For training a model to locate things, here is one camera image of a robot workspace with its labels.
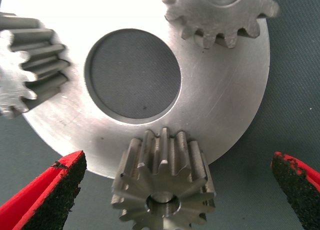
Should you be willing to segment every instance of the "dark gray surface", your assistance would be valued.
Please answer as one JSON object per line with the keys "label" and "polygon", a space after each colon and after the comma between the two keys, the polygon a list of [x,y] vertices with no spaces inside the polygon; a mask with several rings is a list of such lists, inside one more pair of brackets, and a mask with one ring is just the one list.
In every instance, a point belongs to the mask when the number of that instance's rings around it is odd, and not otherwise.
{"label": "dark gray surface", "polygon": [[[320,0],[277,1],[282,16],[268,21],[271,66],[264,99],[243,137],[210,165],[217,209],[195,229],[302,230],[270,162],[274,151],[283,151],[320,171]],[[59,155],[22,117],[0,118],[0,133],[2,204]],[[130,229],[109,205],[111,184],[87,172],[64,229]]]}
{"label": "dark gray surface", "polygon": [[132,119],[164,111],[181,85],[178,61],[158,37],[122,29],[100,39],[85,63],[86,86],[95,104]]}

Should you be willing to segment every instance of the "round hole in plate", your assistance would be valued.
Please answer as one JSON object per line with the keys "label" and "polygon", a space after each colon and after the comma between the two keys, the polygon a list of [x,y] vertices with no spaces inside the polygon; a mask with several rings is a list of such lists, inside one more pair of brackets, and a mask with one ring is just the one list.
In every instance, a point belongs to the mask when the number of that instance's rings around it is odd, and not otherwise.
{"label": "round hole in plate", "polygon": [[85,81],[103,112],[140,124],[172,107],[181,73],[175,55],[160,38],[138,29],[121,29],[102,37],[90,50]]}

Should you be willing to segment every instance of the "gear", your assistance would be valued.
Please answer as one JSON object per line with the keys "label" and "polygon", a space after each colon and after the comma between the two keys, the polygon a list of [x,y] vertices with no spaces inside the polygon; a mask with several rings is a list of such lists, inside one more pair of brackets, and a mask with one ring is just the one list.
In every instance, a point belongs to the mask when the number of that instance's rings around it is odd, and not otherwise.
{"label": "gear", "polygon": [[187,39],[194,34],[199,35],[205,49],[209,49],[216,40],[234,48],[238,34],[257,38],[260,35],[257,18],[276,17],[280,9],[274,0],[162,1],[168,7],[165,17],[169,22],[182,19],[181,37]]}
{"label": "gear", "polygon": [[198,143],[187,144],[181,131],[170,138],[150,130],[143,141],[132,139],[114,179],[112,205],[120,220],[133,220],[134,230],[191,230],[205,224],[215,208],[215,190],[209,166]]}
{"label": "gear", "polygon": [[60,73],[69,63],[57,56],[65,47],[51,44],[54,32],[39,21],[0,14],[0,115],[26,113],[60,91]]}

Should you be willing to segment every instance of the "red clamp jaw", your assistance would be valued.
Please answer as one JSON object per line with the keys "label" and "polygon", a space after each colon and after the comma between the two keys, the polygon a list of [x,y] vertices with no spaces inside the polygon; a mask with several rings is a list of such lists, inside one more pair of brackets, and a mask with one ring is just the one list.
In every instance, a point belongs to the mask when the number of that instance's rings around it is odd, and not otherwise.
{"label": "red clamp jaw", "polygon": [[86,168],[83,151],[56,161],[0,207],[1,229],[62,229]]}
{"label": "red clamp jaw", "polygon": [[281,152],[274,154],[271,169],[304,229],[320,229],[320,173]]}

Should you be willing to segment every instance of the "silver metal plate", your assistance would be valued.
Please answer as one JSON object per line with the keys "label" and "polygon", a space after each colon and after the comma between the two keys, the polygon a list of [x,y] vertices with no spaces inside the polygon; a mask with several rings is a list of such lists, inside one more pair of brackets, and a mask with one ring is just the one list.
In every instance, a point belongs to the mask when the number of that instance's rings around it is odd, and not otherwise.
{"label": "silver metal plate", "polygon": [[[164,18],[161,0],[2,0],[0,10],[39,19],[56,31],[55,42],[67,46],[61,58],[72,63],[64,72],[69,82],[24,117],[59,154],[84,150],[88,170],[102,176],[114,178],[132,138],[163,127],[173,135],[187,132],[212,163],[245,132],[264,95],[270,63],[264,19],[257,39],[239,37],[234,49],[215,44],[204,50],[193,39],[180,38],[178,26]],[[119,29],[154,34],[176,56],[180,92],[165,112],[143,120],[111,117],[91,99],[84,78],[86,57],[100,38]]]}

